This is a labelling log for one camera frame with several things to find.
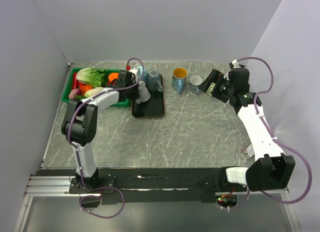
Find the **lavender blue small mug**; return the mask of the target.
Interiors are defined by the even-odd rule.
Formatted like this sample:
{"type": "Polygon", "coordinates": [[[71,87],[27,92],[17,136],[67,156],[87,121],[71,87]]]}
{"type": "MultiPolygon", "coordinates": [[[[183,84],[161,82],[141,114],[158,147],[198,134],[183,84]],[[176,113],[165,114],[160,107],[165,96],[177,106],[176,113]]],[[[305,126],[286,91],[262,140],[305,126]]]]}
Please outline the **lavender blue small mug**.
{"type": "Polygon", "coordinates": [[[189,79],[189,89],[192,93],[198,94],[200,92],[199,85],[203,82],[202,78],[198,75],[193,75],[189,79]]]}

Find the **light green mug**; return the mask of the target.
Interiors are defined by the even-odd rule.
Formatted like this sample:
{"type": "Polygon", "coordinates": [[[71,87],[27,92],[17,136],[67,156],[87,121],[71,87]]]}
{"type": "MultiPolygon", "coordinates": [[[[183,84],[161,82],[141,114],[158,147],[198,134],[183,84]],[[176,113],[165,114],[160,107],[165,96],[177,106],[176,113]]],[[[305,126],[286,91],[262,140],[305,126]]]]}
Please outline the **light green mug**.
{"type": "Polygon", "coordinates": [[[209,86],[208,90],[207,90],[207,94],[212,96],[212,91],[214,90],[216,84],[215,83],[211,83],[211,85],[209,86]]]}

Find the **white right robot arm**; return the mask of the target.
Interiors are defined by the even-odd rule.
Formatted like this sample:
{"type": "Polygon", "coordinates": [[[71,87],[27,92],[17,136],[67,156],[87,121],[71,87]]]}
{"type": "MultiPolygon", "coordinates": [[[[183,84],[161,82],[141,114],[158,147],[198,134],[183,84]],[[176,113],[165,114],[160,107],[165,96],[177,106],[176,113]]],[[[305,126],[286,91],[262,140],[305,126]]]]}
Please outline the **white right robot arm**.
{"type": "Polygon", "coordinates": [[[232,68],[227,74],[213,69],[198,87],[234,108],[253,147],[255,162],[250,167],[225,167],[218,185],[226,192],[236,184],[253,192],[284,189],[296,163],[293,156],[285,155],[265,127],[262,102],[257,93],[250,91],[249,77],[250,72],[242,67],[232,68]]]}

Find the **blue butterfly mug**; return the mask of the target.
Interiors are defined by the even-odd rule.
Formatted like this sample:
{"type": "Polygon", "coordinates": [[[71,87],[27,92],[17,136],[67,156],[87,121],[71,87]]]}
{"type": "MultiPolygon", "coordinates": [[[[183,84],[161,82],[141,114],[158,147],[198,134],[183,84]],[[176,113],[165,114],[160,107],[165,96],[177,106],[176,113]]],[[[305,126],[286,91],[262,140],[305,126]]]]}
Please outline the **blue butterfly mug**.
{"type": "Polygon", "coordinates": [[[175,68],[172,72],[171,86],[179,94],[181,94],[185,88],[187,75],[188,71],[183,67],[175,68]]]}

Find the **dark grey faceted mug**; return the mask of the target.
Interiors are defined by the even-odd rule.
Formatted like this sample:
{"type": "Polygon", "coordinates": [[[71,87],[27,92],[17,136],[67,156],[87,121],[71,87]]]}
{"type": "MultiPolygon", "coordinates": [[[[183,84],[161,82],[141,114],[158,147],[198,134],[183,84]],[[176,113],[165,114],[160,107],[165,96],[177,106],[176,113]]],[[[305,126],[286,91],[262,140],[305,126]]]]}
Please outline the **dark grey faceted mug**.
{"type": "Polygon", "coordinates": [[[147,88],[150,92],[163,92],[161,74],[157,70],[151,70],[147,75],[147,88]]]}

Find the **white grey mug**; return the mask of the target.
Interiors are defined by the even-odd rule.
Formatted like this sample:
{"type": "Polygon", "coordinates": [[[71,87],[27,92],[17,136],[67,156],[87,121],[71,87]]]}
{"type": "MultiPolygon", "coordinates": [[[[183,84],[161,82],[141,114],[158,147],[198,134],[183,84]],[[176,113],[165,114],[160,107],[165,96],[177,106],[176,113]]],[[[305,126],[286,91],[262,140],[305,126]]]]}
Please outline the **white grey mug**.
{"type": "Polygon", "coordinates": [[[144,81],[140,81],[138,84],[139,98],[135,100],[137,104],[145,103],[151,98],[151,94],[144,81]]]}

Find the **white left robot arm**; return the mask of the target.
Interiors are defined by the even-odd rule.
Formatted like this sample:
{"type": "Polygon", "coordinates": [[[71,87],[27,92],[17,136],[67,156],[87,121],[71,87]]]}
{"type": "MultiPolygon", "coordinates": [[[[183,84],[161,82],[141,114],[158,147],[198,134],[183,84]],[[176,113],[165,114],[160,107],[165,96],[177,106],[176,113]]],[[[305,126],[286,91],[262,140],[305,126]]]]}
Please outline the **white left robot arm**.
{"type": "Polygon", "coordinates": [[[97,132],[98,113],[120,102],[139,98],[139,76],[133,70],[120,70],[118,78],[89,98],[68,103],[61,132],[72,146],[76,159],[75,179],[87,193],[99,186],[99,172],[94,161],[92,141],[97,132]]]}

